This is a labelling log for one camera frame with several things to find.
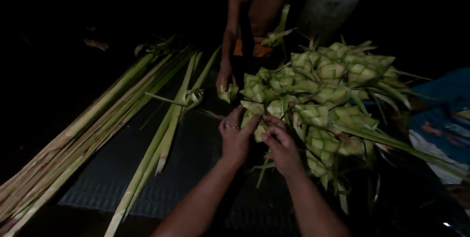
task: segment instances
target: orange cloth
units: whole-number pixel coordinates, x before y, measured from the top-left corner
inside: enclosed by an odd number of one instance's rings
[[[269,57],[273,54],[273,48],[261,46],[260,43],[255,43],[253,48],[253,56],[255,57]],[[235,42],[234,55],[243,56],[242,53],[242,40],[238,39]]]

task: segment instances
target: silver ring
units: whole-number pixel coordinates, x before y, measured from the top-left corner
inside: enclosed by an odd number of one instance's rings
[[[240,129],[240,127],[233,127],[233,126],[230,125],[230,124],[229,124],[229,125],[226,125],[225,127],[226,127],[226,128],[227,128],[227,127],[232,127],[232,128],[234,128],[234,129]]]

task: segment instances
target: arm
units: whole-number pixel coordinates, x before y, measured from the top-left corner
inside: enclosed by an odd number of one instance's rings
[[[174,207],[152,233],[152,237],[200,236],[208,230],[220,200],[248,155],[249,138],[260,116],[254,116],[243,129],[238,126],[243,107],[239,106],[219,125],[223,138],[222,157],[197,185]]]
[[[240,4],[241,0],[228,0],[227,26],[225,27],[222,40],[222,61],[220,62],[220,71],[215,84],[218,96],[220,96],[221,84],[224,85],[224,90],[228,89],[228,78],[230,76],[232,76],[233,83],[236,84],[235,77],[232,73],[232,65],[230,64],[230,56],[232,54],[232,45],[238,27]]]
[[[261,137],[273,152],[276,168],[286,179],[302,236],[349,236],[346,225],[307,177],[294,140],[285,131],[284,122],[273,116],[263,118],[270,126]]]

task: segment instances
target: forearm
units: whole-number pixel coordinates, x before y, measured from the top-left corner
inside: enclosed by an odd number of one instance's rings
[[[349,236],[346,225],[338,218],[306,174],[287,180],[303,237]]]
[[[222,64],[230,65],[230,56],[232,54],[232,46],[235,35],[232,31],[225,30],[222,40]]]
[[[192,237],[206,232],[238,167],[237,164],[221,158],[174,207],[151,236]]]

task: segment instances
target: bundle of palm leaves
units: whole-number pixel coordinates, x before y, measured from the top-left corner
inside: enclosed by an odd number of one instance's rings
[[[247,108],[244,121],[256,113],[283,119],[304,143],[302,153],[307,157],[310,172],[326,190],[339,195],[345,212],[349,192],[343,175],[345,169],[350,169],[351,164],[372,168],[376,147],[405,150],[468,179],[465,170],[414,150],[377,127],[380,120],[372,118],[363,101],[375,101],[382,116],[383,102],[398,112],[400,107],[411,109],[407,95],[413,92],[400,82],[399,75],[412,75],[391,66],[395,57],[367,52],[375,48],[370,44],[367,41],[350,46],[342,39],[342,43],[317,48],[311,41],[309,47],[302,47],[302,53],[291,54],[291,62],[278,69],[261,68],[256,75],[245,74],[245,88],[240,90],[249,100],[242,101]],[[257,142],[265,128],[263,123],[258,126],[254,133]],[[344,165],[339,161],[341,158],[350,159],[350,163]],[[262,169],[257,187],[264,170],[274,166],[270,161],[267,154],[264,164],[255,167]]]
[[[67,179],[196,54],[172,39],[144,56],[15,176],[0,186],[0,222],[14,236]]]

